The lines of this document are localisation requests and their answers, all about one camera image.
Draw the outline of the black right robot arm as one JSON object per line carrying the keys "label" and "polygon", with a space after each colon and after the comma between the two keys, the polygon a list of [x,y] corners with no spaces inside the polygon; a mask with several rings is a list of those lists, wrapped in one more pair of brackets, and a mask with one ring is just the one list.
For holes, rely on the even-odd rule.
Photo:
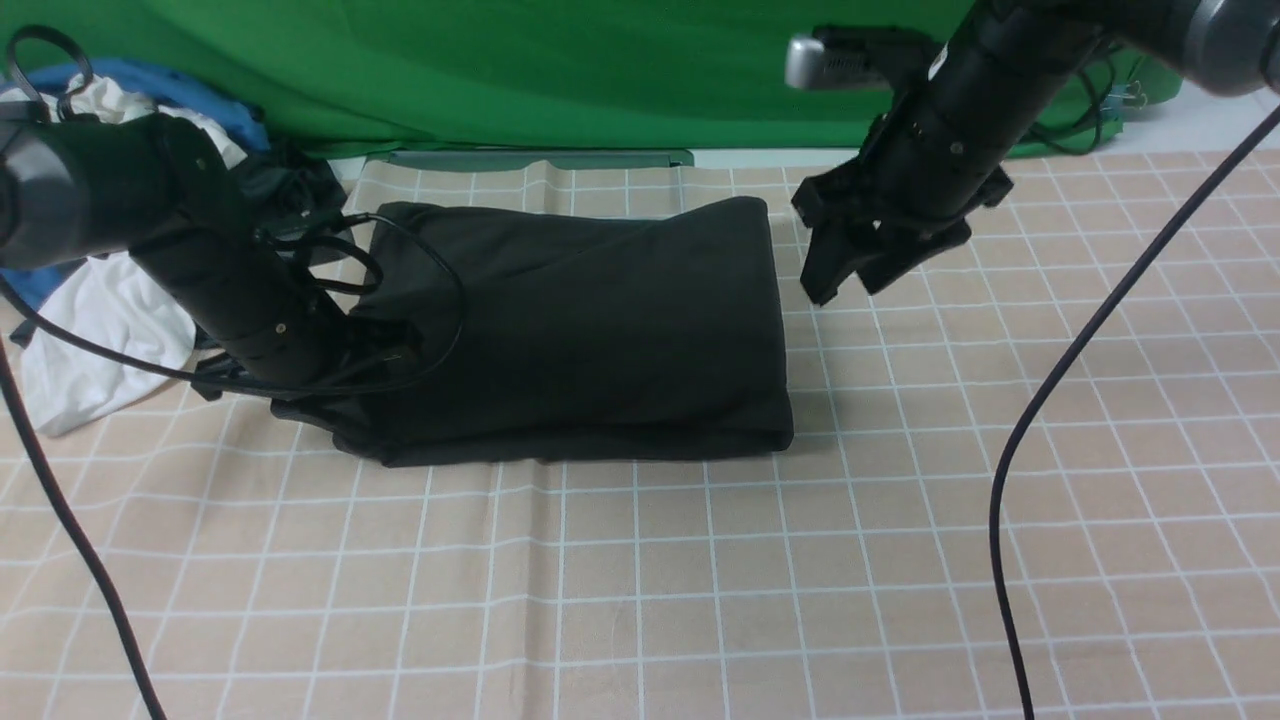
{"label": "black right robot arm", "polygon": [[1277,23],[1275,1],[978,1],[943,44],[874,26],[792,37],[787,86],[892,94],[858,155],[794,195],[806,296],[823,306],[851,275],[879,293],[969,241],[968,217],[1012,188],[1005,158],[1105,41],[1236,97],[1277,86]]}

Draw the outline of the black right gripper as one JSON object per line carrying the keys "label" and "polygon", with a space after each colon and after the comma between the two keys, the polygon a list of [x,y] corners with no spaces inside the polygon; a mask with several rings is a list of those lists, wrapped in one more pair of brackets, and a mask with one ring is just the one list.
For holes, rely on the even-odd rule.
{"label": "black right gripper", "polygon": [[864,263],[858,279],[874,296],[931,258],[965,245],[972,237],[968,218],[997,208],[1012,188],[1012,179],[998,167],[956,211],[940,215],[887,199],[872,187],[870,172],[859,160],[812,176],[791,199],[812,231],[801,287],[822,307]]}

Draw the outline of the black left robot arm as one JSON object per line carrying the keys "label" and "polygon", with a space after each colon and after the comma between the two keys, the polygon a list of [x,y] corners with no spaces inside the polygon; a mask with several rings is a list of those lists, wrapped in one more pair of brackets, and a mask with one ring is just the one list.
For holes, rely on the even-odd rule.
{"label": "black left robot arm", "polygon": [[256,238],[219,151],[192,123],[5,122],[3,266],[111,252],[127,252],[244,373],[192,374],[195,386],[347,397],[403,389],[435,368],[408,323],[346,315]]}

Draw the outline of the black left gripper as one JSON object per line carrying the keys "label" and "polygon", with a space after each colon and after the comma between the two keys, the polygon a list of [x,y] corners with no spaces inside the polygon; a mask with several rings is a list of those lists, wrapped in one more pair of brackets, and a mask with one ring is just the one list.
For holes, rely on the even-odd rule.
{"label": "black left gripper", "polygon": [[332,300],[192,301],[189,313],[227,355],[195,374],[192,386],[206,398],[352,397],[426,377],[412,327],[352,318]]}

